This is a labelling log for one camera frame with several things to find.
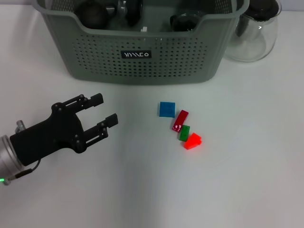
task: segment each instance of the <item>robotic arm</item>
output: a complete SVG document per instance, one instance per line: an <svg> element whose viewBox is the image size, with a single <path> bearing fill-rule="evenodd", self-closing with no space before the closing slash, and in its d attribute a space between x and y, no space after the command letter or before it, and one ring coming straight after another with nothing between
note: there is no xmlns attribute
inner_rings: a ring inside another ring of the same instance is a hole
<svg viewBox="0 0 304 228"><path fill-rule="evenodd" d="M70 148L76 153L108 137L107 128L118 124L117 115L107 117L95 127L84 131L76 113L104 102L101 94L87 99L83 95L52 105L51 116L28 129L17 122L16 134L0 138L0 181L9 185L14 179L32 173L40 160L60 149ZM33 169L22 171L34 162Z"/></svg>

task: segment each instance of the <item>red block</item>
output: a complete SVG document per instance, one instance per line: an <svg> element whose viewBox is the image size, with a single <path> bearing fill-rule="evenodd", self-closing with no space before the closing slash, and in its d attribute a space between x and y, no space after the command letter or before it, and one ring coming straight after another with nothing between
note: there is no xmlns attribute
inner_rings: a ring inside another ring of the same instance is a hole
<svg viewBox="0 0 304 228"><path fill-rule="evenodd" d="M195 133L193 133L189 138L188 140L186 141L184 147L187 149L187 150L190 150L194 147L197 147L198 145L201 145L202 144L202 140L201 140L201 137Z"/></svg>
<svg viewBox="0 0 304 228"><path fill-rule="evenodd" d="M181 127L182 125L184 124L187 116L188 116L188 112L184 111L184 110L181 110L179 116L177 117L173 127L172 127L172 130L175 131L175 132L180 132L181 131Z"/></svg>

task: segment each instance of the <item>building block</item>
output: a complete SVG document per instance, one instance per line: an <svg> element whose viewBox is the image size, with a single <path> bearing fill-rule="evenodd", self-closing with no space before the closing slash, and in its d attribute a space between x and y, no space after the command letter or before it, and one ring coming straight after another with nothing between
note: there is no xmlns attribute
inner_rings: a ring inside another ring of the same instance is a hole
<svg viewBox="0 0 304 228"><path fill-rule="evenodd" d="M177 119L172 127L173 131L178 132L178 133L181 131L181 127L184 124L188 114L189 114L188 112L181 110L179 116L177 117Z"/></svg>
<svg viewBox="0 0 304 228"><path fill-rule="evenodd" d="M188 140L190 127L183 125L180 132L180 141L186 142Z"/></svg>
<svg viewBox="0 0 304 228"><path fill-rule="evenodd" d="M175 103L161 102L160 104L160 117L175 118Z"/></svg>
<svg viewBox="0 0 304 228"><path fill-rule="evenodd" d="M193 133L189 138L188 140L186 141L184 147L187 149L187 150L190 150L194 147L197 147L198 145L201 145L202 144L202 140L201 140L201 137L195 133Z"/></svg>

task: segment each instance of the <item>perforated basket wall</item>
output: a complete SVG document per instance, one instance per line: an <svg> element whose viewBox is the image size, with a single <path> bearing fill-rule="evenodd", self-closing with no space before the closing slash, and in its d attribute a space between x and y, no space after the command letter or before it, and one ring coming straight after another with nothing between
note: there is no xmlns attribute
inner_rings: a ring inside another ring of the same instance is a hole
<svg viewBox="0 0 304 228"><path fill-rule="evenodd" d="M93 30L73 14L79 1L33 0L48 25L69 72L76 78L127 84L175 84L212 78L238 16L231 0L215 0L193 32L141 33ZM125 59L121 51L150 51L146 59Z"/></svg>

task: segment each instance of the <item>glass jar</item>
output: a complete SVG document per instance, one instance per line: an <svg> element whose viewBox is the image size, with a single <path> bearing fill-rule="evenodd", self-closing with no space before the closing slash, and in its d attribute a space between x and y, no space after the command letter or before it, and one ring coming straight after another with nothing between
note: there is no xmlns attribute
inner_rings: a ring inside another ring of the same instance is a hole
<svg viewBox="0 0 304 228"><path fill-rule="evenodd" d="M281 10L278 0L250 0L248 10L239 18L226 55L244 62L254 62L266 57L275 45L277 16Z"/></svg>

